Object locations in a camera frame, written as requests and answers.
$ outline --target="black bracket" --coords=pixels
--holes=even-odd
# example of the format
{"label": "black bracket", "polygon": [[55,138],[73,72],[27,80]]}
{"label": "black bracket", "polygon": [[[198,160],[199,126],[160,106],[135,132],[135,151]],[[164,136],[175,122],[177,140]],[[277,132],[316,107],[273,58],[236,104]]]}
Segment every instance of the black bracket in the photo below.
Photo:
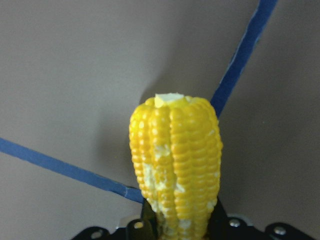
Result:
{"label": "black bracket", "polygon": [[[86,228],[71,240],[157,240],[157,218],[150,204],[144,200],[141,218],[130,221],[113,234],[103,227]],[[273,223],[259,231],[241,217],[229,217],[218,200],[208,223],[209,240],[315,240],[286,223]]]}

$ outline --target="corn cob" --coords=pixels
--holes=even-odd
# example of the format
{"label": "corn cob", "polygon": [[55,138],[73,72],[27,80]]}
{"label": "corn cob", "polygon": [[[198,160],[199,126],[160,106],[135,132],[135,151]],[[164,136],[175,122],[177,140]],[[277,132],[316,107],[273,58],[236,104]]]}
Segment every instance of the corn cob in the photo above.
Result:
{"label": "corn cob", "polygon": [[162,240],[200,240],[217,203],[223,144],[210,103],[156,94],[130,118],[130,149],[142,195]]}

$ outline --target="painter's tape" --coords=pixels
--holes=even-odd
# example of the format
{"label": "painter's tape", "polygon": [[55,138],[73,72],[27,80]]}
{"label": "painter's tape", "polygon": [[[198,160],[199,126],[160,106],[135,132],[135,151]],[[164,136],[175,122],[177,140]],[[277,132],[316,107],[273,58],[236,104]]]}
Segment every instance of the painter's tape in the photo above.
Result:
{"label": "painter's tape", "polygon": [[0,138],[0,152],[28,161],[29,163],[89,184],[96,188],[119,194],[132,201],[143,203],[141,191],[137,188],[127,187],[122,183],[97,175],[91,171],[68,164],[3,138]]}
{"label": "painter's tape", "polygon": [[261,0],[255,10],[242,39],[215,91],[210,103],[217,117],[224,109],[232,90],[243,72],[254,47],[263,32],[277,0]]}

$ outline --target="screw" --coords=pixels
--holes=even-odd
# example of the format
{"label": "screw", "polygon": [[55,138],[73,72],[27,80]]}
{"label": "screw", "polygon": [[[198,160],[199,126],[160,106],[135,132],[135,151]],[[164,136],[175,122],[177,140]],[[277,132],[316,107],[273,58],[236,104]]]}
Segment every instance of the screw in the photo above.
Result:
{"label": "screw", "polygon": [[99,229],[98,231],[95,231],[91,234],[91,239],[99,239],[103,236],[104,231],[102,229]]}
{"label": "screw", "polygon": [[141,222],[141,221],[137,221],[137,222],[133,225],[133,227],[134,227],[135,229],[141,229],[141,228],[144,227],[144,223]]}
{"label": "screw", "polygon": [[278,235],[285,235],[287,233],[286,229],[282,226],[276,226],[273,231]]}
{"label": "screw", "polygon": [[233,218],[229,221],[231,227],[237,228],[241,225],[240,221],[236,218]]}

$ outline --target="bitten corn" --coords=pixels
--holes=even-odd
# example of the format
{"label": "bitten corn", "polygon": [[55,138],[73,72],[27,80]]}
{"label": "bitten corn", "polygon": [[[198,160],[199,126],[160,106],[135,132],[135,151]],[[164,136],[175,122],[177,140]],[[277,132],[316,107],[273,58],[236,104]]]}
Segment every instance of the bitten corn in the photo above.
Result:
{"label": "bitten corn", "polygon": [[159,94],[130,118],[132,162],[162,240],[200,240],[217,203],[223,144],[210,103]]}

